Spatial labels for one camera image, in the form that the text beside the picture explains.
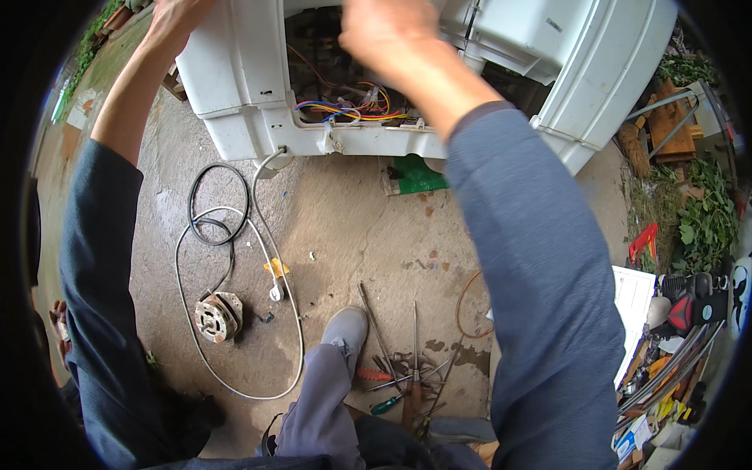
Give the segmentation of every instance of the shoe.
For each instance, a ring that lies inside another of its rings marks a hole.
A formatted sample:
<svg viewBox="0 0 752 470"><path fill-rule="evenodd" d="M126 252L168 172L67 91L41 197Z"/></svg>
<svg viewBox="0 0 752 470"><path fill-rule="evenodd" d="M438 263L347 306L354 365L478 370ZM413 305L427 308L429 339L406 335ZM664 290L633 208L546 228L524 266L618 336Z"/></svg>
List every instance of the shoe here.
<svg viewBox="0 0 752 470"><path fill-rule="evenodd" d="M347 364L350 380L355 377L355 363L368 335L368 318L358 307L345 307L326 324L321 344L334 344Z"/></svg>

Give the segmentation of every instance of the screwdriver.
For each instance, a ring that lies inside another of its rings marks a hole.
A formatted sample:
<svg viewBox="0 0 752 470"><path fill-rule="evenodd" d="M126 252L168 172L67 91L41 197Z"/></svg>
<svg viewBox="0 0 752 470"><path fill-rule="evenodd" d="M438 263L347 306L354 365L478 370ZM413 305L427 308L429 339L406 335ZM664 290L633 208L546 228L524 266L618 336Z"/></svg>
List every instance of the screwdriver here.
<svg viewBox="0 0 752 470"><path fill-rule="evenodd" d="M386 400L385 402L379 403L378 405L371 408L371 414L373 416L378 416L379 414L386 413L389 409L391 409L392 406L397 404L400 398L402 398L402 395L397 395Z"/></svg>

